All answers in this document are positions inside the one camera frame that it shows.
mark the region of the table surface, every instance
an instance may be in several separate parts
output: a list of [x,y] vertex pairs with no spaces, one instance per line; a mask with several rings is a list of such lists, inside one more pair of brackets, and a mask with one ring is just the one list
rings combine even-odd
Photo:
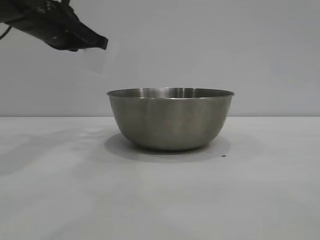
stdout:
[[1,240],[319,240],[320,118],[230,117],[207,147],[113,118],[0,118]]

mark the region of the bowl rim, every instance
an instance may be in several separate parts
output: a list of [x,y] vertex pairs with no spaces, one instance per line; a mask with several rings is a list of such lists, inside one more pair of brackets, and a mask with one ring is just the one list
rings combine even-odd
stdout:
[[[207,96],[207,97],[185,97],[185,98],[178,98],[178,97],[139,97],[139,96],[116,96],[114,95],[120,91],[130,91],[130,90],[159,90],[159,89],[193,89],[193,90],[214,90],[214,91],[222,91],[225,92],[223,96]],[[121,99],[145,99],[145,100],[196,100],[196,99],[222,99],[222,98],[230,98],[235,95],[233,91],[229,90],[222,90],[222,89],[215,89],[215,88],[199,88],[199,87],[138,87],[138,88],[127,88],[127,89],[117,89],[108,91],[106,93],[109,97],[113,98],[121,98]]]

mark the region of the cable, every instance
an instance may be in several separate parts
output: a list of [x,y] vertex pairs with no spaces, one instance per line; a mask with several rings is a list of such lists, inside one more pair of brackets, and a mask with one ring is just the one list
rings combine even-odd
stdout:
[[9,26],[7,30],[5,30],[5,32],[2,35],[0,35],[0,40],[2,40],[10,32],[11,29],[12,26]]

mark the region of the stainless steel bowl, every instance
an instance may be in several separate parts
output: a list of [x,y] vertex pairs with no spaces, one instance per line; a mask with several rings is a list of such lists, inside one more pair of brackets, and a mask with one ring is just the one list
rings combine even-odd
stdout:
[[122,134],[142,147],[181,151],[221,131],[234,93],[204,88],[135,88],[107,93]]

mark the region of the white wall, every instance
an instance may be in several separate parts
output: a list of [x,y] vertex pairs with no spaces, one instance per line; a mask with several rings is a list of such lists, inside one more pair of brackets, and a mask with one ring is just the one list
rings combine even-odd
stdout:
[[12,31],[0,41],[0,115],[111,115],[107,91],[182,86],[236,92],[233,116],[320,116],[319,0],[71,4],[110,39],[101,74],[82,68],[83,52]]

